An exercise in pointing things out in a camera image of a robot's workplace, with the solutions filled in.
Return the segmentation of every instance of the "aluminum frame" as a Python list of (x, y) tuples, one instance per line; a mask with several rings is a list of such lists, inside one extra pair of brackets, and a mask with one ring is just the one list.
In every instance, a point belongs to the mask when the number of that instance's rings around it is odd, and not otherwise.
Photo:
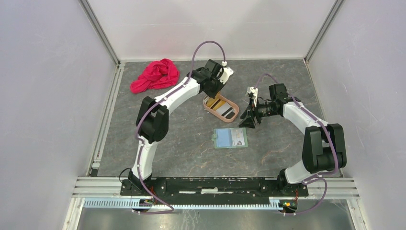
[(319, 32), (317, 33), (317, 36), (315, 40), (313, 41), (312, 45), (310, 46), (309, 51), (307, 52), (304, 60), (306, 62), (310, 61), (312, 58), (313, 54), (315, 53), (318, 45), (320, 44), (321, 40), (323, 39), (324, 35), (327, 32), (327, 29), (330, 27), (331, 22), (334, 20), (334, 18), (337, 15), (337, 12), (339, 11), (340, 7), (342, 6), (342, 3), (344, 0), (336, 0), (331, 7), (330, 12), (327, 15), (327, 18), (324, 20), (323, 25), (321, 26)]
[[(350, 209), (350, 215), (356, 230), (367, 230), (368, 225), (363, 212), (363, 206), (360, 200), (355, 182), (352, 178), (330, 177), (325, 178), (328, 184), (328, 190), (325, 199), (343, 199), (346, 200)], [(318, 200), (323, 194), (324, 183), (314, 182), (307, 186), (308, 197), (299, 199)], [(68, 214), (64, 222), (64, 230), (76, 230), (79, 224), (80, 215), (86, 199), (110, 198), (115, 201), (128, 201), (128, 199), (146, 199), (150, 196), (121, 196), (121, 182), (118, 177), (79, 177), (73, 190), (72, 199), (69, 205)], [(294, 197), (270, 197), (270, 202), (278, 199), (293, 199)], [(207, 208), (207, 207), (178, 207), (178, 208)], [(246, 206), (235, 209), (258, 209), (257, 206)]]
[(88, 2), (88, 0), (79, 0), (79, 3), (81, 4), (87, 17), (89, 18), (90, 23), (92, 24), (93, 28), (96, 30), (96, 33), (99, 36), (101, 42), (103, 42), (104, 47), (107, 49), (107, 52), (109, 52), (111, 59), (118, 66), (120, 64), (120, 60), (119, 60), (118, 56), (116, 55), (116, 53), (112, 47), (112, 44), (109, 42), (109, 39), (107, 38), (106, 34), (104, 33), (99, 20), (97, 19), (93, 9), (90, 6), (90, 3)]
[(88, 166), (89, 171), (88, 171), (87, 175), (91, 175), (93, 170), (98, 170), (98, 168), (100, 167), (100, 161), (102, 160), (104, 145), (106, 143), (107, 134), (109, 132), (110, 122), (112, 120), (112, 115), (114, 112), (114, 105), (115, 105), (115, 102), (117, 99), (118, 90), (120, 89), (121, 78), (123, 76), (124, 67), (125, 67), (125, 63), (121, 63), (119, 65), (117, 71), (115, 72), (115, 75), (114, 75), (114, 78), (112, 81), (112, 86), (109, 91), (109, 96), (106, 101), (104, 113), (101, 118), (99, 133), (97, 135), (96, 142), (93, 146), (93, 151), (92, 151), (93, 155), (92, 155), (92, 159), (89, 162), (89, 166)]

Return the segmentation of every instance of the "wire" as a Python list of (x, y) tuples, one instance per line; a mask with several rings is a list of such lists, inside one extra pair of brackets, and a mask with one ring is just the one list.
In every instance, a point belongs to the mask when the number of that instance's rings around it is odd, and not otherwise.
[[(157, 195), (157, 193), (155, 193), (155, 191), (154, 191), (154, 187), (153, 186), (151, 186), (151, 192), (154, 194), (154, 195)], [(154, 199), (154, 205), (156, 205), (157, 204), (157, 200), (156, 199)]]
[(294, 197), (294, 202), (297, 202), (297, 199), (299, 199), (299, 192), (297, 191), (297, 189), (295, 189), (294, 191), (296, 193), (296, 196)]
[(270, 100), (270, 99), (263, 99), (262, 97), (258, 97), (258, 98), (262, 99), (263, 101), (268, 101), (268, 102), (271, 102), (271, 100)]
[(288, 208), (288, 209), (292, 210), (293, 212), (295, 212), (297, 210), (297, 209), (293, 209), (293, 208), (288, 207), (288, 206), (286, 206), (285, 208)]
[(121, 171), (120, 175), (118, 176), (118, 180), (123, 183), (123, 181), (120, 179), (121, 175), (125, 172), (125, 170), (131, 169), (131, 168), (125, 168), (123, 171)]
[(254, 89), (258, 88), (259, 83), (262, 81), (262, 79), (263, 79), (265, 76), (271, 77), (272, 80), (273, 80), (275, 83), (279, 84), (279, 82), (276, 80), (276, 78), (274, 78), (273, 76), (271, 76), (271, 75), (268, 74), (268, 73), (264, 73), (264, 74), (262, 74), (262, 76), (259, 77), (257, 83), (256, 83), (255, 86), (254, 86)]
[(311, 208), (309, 208), (309, 209), (307, 209), (305, 211), (300, 211), (300, 212), (295, 212), (295, 213), (284, 213), (283, 215), (295, 216), (295, 215), (298, 215), (298, 214), (304, 214), (306, 212), (310, 212), (310, 211), (314, 210), (315, 208), (317, 208), (321, 204), (321, 202), (323, 202), (324, 197), (326, 196), (326, 193), (327, 193), (327, 181), (324, 178), (319, 177), (319, 178), (316, 178), (316, 179), (314, 179), (312, 181), (309, 181), (308, 184), (311, 184), (311, 183), (316, 182), (316, 181), (323, 181), (324, 182), (324, 192), (323, 192), (323, 195), (321, 196), (320, 200), (317, 202), (317, 204), (315, 204), (313, 207), (311, 207)]
[(153, 193), (147, 188), (147, 186), (145, 185), (145, 183), (144, 183), (144, 181), (143, 181), (143, 178), (141, 177), (140, 160), (141, 160), (142, 149), (143, 149), (143, 146), (145, 145), (145, 142), (144, 142), (143, 139), (140, 138), (138, 132), (139, 132), (139, 130), (140, 130), (140, 127), (141, 127), (142, 123), (144, 122), (145, 118), (147, 117), (147, 115), (148, 115), (153, 109), (155, 109), (155, 107), (157, 107), (159, 104), (161, 104), (162, 102), (164, 102), (165, 100), (167, 100), (171, 95), (173, 95), (174, 93), (176, 93), (177, 91), (179, 91), (181, 88), (183, 88), (184, 86), (186, 86), (186, 84), (190, 81), (190, 78), (192, 77), (192, 72), (193, 72), (194, 59), (195, 59), (195, 57), (196, 57), (197, 51), (199, 50), (200, 47), (202, 47), (202, 46), (203, 46), (204, 44), (206, 44), (206, 43), (214, 43), (214, 44), (218, 45), (218, 46), (220, 47), (220, 49), (221, 49), (221, 52), (223, 53), (223, 61), (226, 61), (226, 54), (224, 53), (224, 50), (223, 50), (223, 48), (221, 47), (221, 45), (220, 45), (219, 43), (217, 43), (217, 42), (215, 42), (215, 41), (205, 41), (205, 42), (202, 42), (200, 45), (197, 46), (196, 50), (195, 50), (194, 53), (193, 53), (191, 71), (189, 72), (188, 78), (187, 78), (187, 80), (185, 81), (185, 83), (184, 83), (183, 85), (179, 86), (178, 88), (176, 88), (174, 91), (168, 93), (168, 95), (167, 95), (166, 97), (162, 98), (160, 101), (158, 101), (158, 102), (156, 102), (155, 104), (153, 104), (153, 105), (144, 113), (144, 115), (141, 117), (141, 119), (140, 119), (140, 121), (139, 121), (139, 123), (138, 123), (138, 125), (137, 125), (137, 127), (136, 127), (136, 130), (135, 130), (135, 138), (140, 141), (140, 148), (139, 148), (138, 156), (137, 156), (137, 159), (136, 159), (138, 178), (139, 178), (139, 180), (140, 180), (140, 182), (141, 182), (142, 187), (143, 187), (152, 197), (154, 197), (157, 201), (159, 201), (160, 203), (162, 203), (162, 204), (164, 204), (164, 205), (166, 205), (166, 206), (168, 206), (168, 207), (170, 208), (170, 210), (165, 210), (165, 211), (145, 212), (145, 213), (139, 212), (139, 214), (147, 214), (147, 215), (151, 215), (151, 214), (165, 214), (165, 213), (171, 213), (171, 212), (173, 212), (173, 210), (175, 210), (170, 204), (166, 203), (165, 201), (161, 200), (158, 196), (156, 196), (155, 194), (153, 194)]

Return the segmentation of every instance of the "white wall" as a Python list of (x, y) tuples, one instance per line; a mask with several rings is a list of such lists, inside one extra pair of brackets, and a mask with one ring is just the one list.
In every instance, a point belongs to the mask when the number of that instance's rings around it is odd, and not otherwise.
[(310, 60), (372, 229), (405, 229), (406, 2), (348, 0)]
[(0, 229), (61, 229), (114, 64), (77, 0), (0, 3)]
[[(121, 60), (187, 59), (205, 40), (227, 58), (302, 58), (334, 0), (90, 0)], [(199, 59), (220, 58), (217, 47)]]

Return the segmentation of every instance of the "gray floor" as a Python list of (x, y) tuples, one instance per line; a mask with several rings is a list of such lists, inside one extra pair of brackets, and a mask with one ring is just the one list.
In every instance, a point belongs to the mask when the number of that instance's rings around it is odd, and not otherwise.
[[(114, 113), (110, 123), (98, 176), (118, 176), (135, 162), (138, 142), (135, 140), (135, 120), (141, 101), (165, 90), (130, 92), (130, 84), (149, 63), (126, 63)], [(201, 67), (205, 61), (197, 61)], [(180, 80), (190, 71), (190, 61), (178, 61)], [(231, 60), (228, 66), (235, 73), (221, 91), (235, 102), (240, 114), (247, 106), (245, 91), (254, 86), (264, 72), (285, 83), (289, 92), (322, 118), (314, 87), (302, 60)], [(265, 77), (259, 86), (259, 96), (269, 98), (268, 86), (274, 84)], [(210, 137), (214, 128), (237, 127), (237, 118), (225, 123), (204, 110), (203, 93), (179, 106), (169, 118), (169, 132), (158, 146), (153, 162), (153, 176), (276, 176), (283, 168), (301, 159), (303, 135), (280, 116), (263, 119), (256, 129), (247, 129), (248, 147), (214, 149)]]
[[(300, 201), (300, 210), (314, 202)], [(354, 230), (345, 200), (325, 200), (295, 217), (274, 210), (175, 210), (173, 214), (138, 215), (128, 209), (84, 208), (78, 230)]]

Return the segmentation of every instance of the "gray mat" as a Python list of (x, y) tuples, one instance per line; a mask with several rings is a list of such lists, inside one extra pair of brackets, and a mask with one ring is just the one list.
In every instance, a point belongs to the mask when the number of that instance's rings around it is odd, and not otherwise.
[[(204, 66), (197, 61), (195, 68)], [(144, 97), (156, 97), (164, 90), (148, 90), (132, 94), (130, 84), (148, 65), (147, 62), (126, 63), (114, 113), (110, 123), (98, 176), (118, 176), (135, 162), (138, 142), (135, 121)], [(181, 81), (190, 71), (190, 61), (177, 61)], [(245, 91), (254, 86), (264, 72), (285, 83), (289, 92), (302, 100), (315, 115), (322, 118), (314, 87), (302, 60), (231, 60), (228, 66), (235, 73), (221, 94), (240, 108), (247, 106)], [(269, 98), (265, 77), (259, 85), (259, 96)], [(247, 129), (248, 147), (214, 149), (210, 140), (214, 128), (237, 127), (239, 117), (225, 123), (204, 110), (201, 93), (179, 106), (169, 118), (169, 132), (157, 148), (153, 176), (276, 176), (283, 168), (301, 159), (303, 134), (280, 116), (266, 117), (256, 129)]]

